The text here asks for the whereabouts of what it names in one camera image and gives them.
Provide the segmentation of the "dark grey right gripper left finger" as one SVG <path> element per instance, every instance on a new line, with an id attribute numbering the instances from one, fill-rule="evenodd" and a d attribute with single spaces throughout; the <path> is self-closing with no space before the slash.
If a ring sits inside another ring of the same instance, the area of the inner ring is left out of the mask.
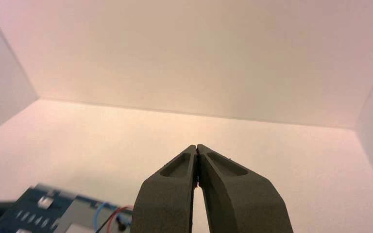
<path id="1" fill-rule="evenodd" d="M 196 149 L 195 145 L 188 146 L 143 182 L 134 205 L 131 232 L 192 231 Z"/>

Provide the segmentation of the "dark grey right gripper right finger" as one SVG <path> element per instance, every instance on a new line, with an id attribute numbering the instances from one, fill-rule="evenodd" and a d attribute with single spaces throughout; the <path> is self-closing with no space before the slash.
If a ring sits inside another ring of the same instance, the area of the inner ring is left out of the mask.
<path id="1" fill-rule="evenodd" d="M 283 198 L 267 178 L 199 144 L 199 187 L 212 233 L 291 233 Z"/>

